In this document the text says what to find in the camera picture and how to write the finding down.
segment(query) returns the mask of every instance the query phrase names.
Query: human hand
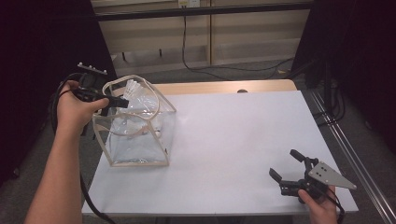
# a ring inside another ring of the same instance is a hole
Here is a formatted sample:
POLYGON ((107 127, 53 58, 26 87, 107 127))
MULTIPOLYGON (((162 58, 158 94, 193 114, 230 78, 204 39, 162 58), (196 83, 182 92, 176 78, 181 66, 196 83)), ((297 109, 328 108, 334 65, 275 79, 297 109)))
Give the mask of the human hand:
POLYGON ((92 114, 108 105, 108 99, 104 98, 94 102, 80 101, 70 90, 78 88, 78 82, 67 81, 61 92, 65 92, 60 98, 57 107, 58 130, 66 130, 81 134, 84 126, 90 122, 92 114))
MULTIPOLYGON (((335 200, 335 186, 329 186, 327 194, 335 200)), ((337 223, 337 213, 335 209, 335 204, 332 203, 327 198, 320 198, 319 200, 314 200, 309 196, 309 194, 300 189, 298 191, 300 198, 309 207, 309 216, 311 219, 311 224, 336 224, 337 223)))

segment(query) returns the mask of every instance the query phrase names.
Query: white table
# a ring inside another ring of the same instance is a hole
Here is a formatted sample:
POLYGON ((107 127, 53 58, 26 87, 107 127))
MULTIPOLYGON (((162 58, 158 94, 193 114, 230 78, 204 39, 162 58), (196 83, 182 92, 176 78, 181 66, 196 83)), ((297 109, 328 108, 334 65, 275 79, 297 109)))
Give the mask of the white table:
MULTIPOLYGON (((90 195, 110 216, 285 216, 306 214, 280 195, 269 175, 304 177, 290 155, 336 163, 299 91, 166 95, 177 109, 169 166, 110 167, 103 155, 90 195)), ((348 189, 336 189, 346 212, 358 211, 348 189)), ((84 203, 82 213, 93 215, 84 203)))

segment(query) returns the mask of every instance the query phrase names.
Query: forearm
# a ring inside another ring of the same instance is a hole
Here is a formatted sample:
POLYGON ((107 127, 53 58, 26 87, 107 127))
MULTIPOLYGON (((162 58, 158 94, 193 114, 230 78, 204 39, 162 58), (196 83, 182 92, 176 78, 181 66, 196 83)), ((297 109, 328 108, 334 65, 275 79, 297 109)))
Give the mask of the forearm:
POLYGON ((58 130, 26 223, 81 223, 79 134, 58 130))

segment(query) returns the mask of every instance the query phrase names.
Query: wall socket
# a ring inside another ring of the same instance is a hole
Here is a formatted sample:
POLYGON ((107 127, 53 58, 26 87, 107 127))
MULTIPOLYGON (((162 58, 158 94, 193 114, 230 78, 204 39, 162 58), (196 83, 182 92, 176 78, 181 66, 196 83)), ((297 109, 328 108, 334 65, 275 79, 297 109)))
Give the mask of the wall socket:
POLYGON ((200 7, 201 0, 178 0, 178 7, 200 7))

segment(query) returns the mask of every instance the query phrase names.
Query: black horizontal bar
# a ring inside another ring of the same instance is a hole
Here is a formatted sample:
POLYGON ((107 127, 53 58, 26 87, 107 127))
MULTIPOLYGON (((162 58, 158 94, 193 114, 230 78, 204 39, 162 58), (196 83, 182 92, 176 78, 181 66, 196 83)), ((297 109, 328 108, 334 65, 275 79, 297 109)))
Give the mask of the black horizontal bar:
POLYGON ((312 4, 313 2, 302 2, 302 3, 250 5, 250 6, 241 6, 241 7, 238 6, 238 7, 171 8, 171 9, 136 11, 136 12, 100 13, 92 16, 75 15, 75 16, 57 18, 54 21, 121 21, 121 20, 217 15, 217 14, 232 14, 232 13, 247 13, 247 12, 303 10, 303 9, 310 9, 312 7, 312 4))

